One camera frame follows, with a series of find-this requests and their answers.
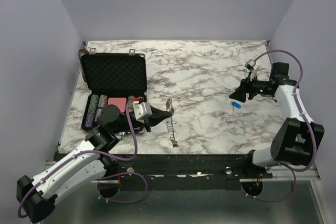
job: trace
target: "blue object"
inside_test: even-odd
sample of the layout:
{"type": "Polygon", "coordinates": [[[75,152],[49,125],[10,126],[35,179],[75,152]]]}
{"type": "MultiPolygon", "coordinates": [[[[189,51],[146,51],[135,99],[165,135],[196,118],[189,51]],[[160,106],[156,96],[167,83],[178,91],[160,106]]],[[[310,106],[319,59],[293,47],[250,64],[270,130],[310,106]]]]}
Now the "blue object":
{"type": "Polygon", "coordinates": [[[236,108],[241,108],[242,106],[239,104],[239,103],[237,103],[237,102],[231,102],[231,105],[232,106],[234,106],[234,107],[236,107],[236,108]]]}

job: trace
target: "pink card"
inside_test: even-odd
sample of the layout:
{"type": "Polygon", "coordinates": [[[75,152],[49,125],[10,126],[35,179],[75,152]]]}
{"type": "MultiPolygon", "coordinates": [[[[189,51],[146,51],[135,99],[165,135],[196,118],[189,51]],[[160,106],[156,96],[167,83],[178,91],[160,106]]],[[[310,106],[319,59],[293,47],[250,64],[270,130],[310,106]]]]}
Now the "pink card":
{"type": "Polygon", "coordinates": [[[115,105],[121,111],[121,113],[125,112],[127,99],[125,97],[110,97],[107,101],[107,105],[115,105]]]}

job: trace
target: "wall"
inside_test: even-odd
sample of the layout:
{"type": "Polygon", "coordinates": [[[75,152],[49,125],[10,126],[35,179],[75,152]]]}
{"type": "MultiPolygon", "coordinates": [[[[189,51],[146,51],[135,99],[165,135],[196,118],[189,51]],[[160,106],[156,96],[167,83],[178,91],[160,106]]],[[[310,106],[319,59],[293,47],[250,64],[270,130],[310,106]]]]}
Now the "wall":
{"type": "MultiPolygon", "coordinates": [[[[271,40],[271,49],[284,49],[296,55],[303,65],[301,97],[309,114],[323,124],[325,135],[318,151],[317,166],[334,220],[336,220],[336,0],[294,0],[271,40]]],[[[274,61],[287,56],[273,55],[274,61]]],[[[298,68],[290,61],[290,74],[298,68]]]]}
{"type": "Polygon", "coordinates": [[[61,0],[0,0],[0,222],[16,216],[16,181],[56,150],[82,46],[61,0]]]}
{"type": "Polygon", "coordinates": [[[269,39],[293,0],[62,0],[85,40],[269,39]]]}

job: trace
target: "marble surface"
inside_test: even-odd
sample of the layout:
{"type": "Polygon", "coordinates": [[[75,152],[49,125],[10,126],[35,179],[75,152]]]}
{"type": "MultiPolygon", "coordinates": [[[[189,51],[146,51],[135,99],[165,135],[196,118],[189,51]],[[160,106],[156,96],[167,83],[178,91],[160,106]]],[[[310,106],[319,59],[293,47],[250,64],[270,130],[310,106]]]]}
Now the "marble surface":
{"type": "MultiPolygon", "coordinates": [[[[237,154],[270,145],[282,119],[271,98],[255,97],[232,109],[228,96],[244,77],[247,60],[266,51],[264,41],[90,41],[88,50],[128,52],[134,48],[146,55],[148,101],[165,110],[173,99],[175,137],[170,142],[165,122],[151,133],[138,136],[142,154],[237,154]]],[[[266,80],[270,62],[258,61],[258,78],[266,80]]],[[[85,138],[80,125],[89,90],[81,75],[60,141],[59,152],[69,153],[85,138]]],[[[133,153],[126,136],[111,151],[133,153]]]]}

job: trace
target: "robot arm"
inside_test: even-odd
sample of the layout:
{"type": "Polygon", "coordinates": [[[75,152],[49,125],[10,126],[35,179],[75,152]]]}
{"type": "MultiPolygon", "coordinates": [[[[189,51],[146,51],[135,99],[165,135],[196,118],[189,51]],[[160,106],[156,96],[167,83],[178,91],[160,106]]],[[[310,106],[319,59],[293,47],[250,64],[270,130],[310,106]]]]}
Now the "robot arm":
{"type": "MultiPolygon", "coordinates": [[[[146,129],[172,116],[171,112],[158,110],[146,102],[135,102],[134,111],[130,117],[132,125],[146,129]]],[[[105,175],[118,174],[118,163],[102,154],[108,153],[119,142],[114,133],[130,127],[118,107],[108,105],[98,118],[98,125],[71,153],[32,178],[20,178],[16,196],[31,222],[45,219],[56,204],[82,185],[105,175]]]]}
{"type": "Polygon", "coordinates": [[[253,151],[252,163],[260,167],[279,162],[307,166],[313,156],[313,140],[302,115],[305,114],[313,129],[317,148],[323,137],[324,128],[320,124],[315,124],[307,114],[301,101],[300,91],[298,88],[295,89],[297,82],[288,77],[289,65],[282,62],[272,64],[268,81],[258,80],[256,75],[258,66],[254,61],[248,61],[245,67],[250,71],[248,77],[241,80],[240,86],[229,98],[245,102],[246,94],[249,95],[249,100],[258,94],[273,97],[279,103],[282,118],[285,120],[273,139],[271,147],[253,151]],[[296,92],[298,102],[295,101],[294,92],[296,92]]]}

